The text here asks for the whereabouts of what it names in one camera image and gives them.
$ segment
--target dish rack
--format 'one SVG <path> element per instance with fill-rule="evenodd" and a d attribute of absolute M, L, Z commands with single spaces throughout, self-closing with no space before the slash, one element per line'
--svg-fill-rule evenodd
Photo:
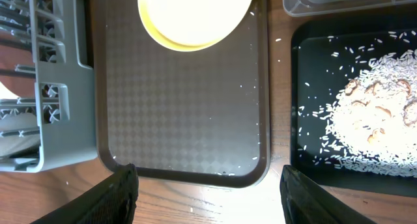
<path fill-rule="evenodd" d="M 0 100 L 0 118 L 36 115 L 37 127 L 0 131 L 2 137 L 39 135 L 40 144 L 0 157 L 0 171 L 36 173 L 97 157 L 94 74 L 87 62 L 83 0 L 0 0 L 0 30 L 26 49 L 34 66 L 0 75 L 35 78 L 34 98 Z"/>

